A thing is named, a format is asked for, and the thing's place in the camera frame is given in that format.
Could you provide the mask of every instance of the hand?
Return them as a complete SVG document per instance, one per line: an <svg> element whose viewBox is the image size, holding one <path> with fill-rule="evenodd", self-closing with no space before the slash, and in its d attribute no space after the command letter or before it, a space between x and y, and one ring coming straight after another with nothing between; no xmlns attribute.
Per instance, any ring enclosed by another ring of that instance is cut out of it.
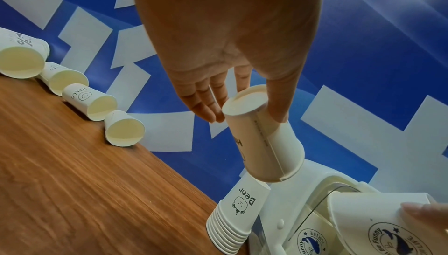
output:
<svg viewBox="0 0 448 255"><path fill-rule="evenodd" d="M267 79L271 116L287 121L321 0L135 3L176 93L195 114L209 122L224 121L227 70L234 67L241 91L250 86L254 68Z"/></svg>
<svg viewBox="0 0 448 255"><path fill-rule="evenodd" d="M448 204L402 203L405 213L448 236Z"/></svg>

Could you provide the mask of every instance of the wooden table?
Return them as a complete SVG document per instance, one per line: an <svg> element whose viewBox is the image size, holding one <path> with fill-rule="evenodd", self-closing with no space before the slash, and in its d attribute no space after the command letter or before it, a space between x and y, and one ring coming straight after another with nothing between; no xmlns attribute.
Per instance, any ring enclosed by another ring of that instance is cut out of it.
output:
<svg viewBox="0 0 448 255"><path fill-rule="evenodd" d="M36 80L0 76L0 255L218 255L215 206Z"/></svg>

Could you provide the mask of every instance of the cartoon bear logo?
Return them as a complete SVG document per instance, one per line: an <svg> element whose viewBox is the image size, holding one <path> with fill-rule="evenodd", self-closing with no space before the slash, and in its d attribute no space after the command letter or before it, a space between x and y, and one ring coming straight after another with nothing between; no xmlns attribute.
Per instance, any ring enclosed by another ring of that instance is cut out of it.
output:
<svg viewBox="0 0 448 255"><path fill-rule="evenodd" d="M233 201L233 205L232 206L236 210L236 214L235 215L238 215L238 213L244 214L244 212L247 209L247 202L242 197L237 197Z"/></svg>

